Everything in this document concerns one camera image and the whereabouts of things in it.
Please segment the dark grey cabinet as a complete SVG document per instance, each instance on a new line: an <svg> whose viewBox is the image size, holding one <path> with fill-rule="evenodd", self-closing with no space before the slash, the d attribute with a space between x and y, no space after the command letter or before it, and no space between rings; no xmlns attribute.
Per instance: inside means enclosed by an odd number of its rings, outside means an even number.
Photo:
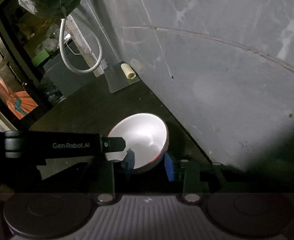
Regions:
<svg viewBox="0 0 294 240"><path fill-rule="evenodd" d="M86 70L88 65L84 58L79 54L80 51L73 41L68 42L65 46L65 52L70 63L80 70ZM88 83L95 80L95 75L90 74L75 74L71 72L64 64L60 53L53 59L50 59L45 65L44 70L52 83L62 92L65 97L72 95L77 90L86 86Z"/></svg>

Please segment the green box on shelf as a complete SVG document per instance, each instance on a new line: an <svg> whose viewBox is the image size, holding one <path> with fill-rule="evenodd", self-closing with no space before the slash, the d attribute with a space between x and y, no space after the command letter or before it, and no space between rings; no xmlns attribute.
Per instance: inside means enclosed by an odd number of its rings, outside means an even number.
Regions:
<svg viewBox="0 0 294 240"><path fill-rule="evenodd" d="M47 50L43 49L32 59L32 63L35 67L41 64L45 59L49 57Z"/></svg>

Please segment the painting of woman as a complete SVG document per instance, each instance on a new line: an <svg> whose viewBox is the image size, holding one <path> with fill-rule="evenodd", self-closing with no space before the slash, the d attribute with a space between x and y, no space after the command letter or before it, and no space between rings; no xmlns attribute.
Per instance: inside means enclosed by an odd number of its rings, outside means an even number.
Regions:
<svg viewBox="0 0 294 240"><path fill-rule="evenodd" d="M17 83L0 54L0 96L9 110L20 120L38 107L31 96Z"/></svg>

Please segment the red and white bowl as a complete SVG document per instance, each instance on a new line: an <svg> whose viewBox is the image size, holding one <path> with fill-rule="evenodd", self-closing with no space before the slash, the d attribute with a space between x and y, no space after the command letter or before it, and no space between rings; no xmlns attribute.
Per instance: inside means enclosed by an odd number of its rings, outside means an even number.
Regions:
<svg viewBox="0 0 294 240"><path fill-rule="evenodd" d="M123 160L127 151L131 150L135 153L133 171L136 173L155 167L169 145L167 124L151 113L138 113L123 119L110 130L108 136L122 137L126 148L120 152L107 153L107 160Z"/></svg>

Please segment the small cream cylinder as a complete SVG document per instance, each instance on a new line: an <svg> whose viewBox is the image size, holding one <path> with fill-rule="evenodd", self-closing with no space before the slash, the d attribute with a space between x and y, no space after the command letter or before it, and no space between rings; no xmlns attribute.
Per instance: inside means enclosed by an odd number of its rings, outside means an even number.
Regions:
<svg viewBox="0 0 294 240"><path fill-rule="evenodd" d="M120 65L125 77L129 80L133 80L136 77L136 72L127 63L122 63Z"/></svg>

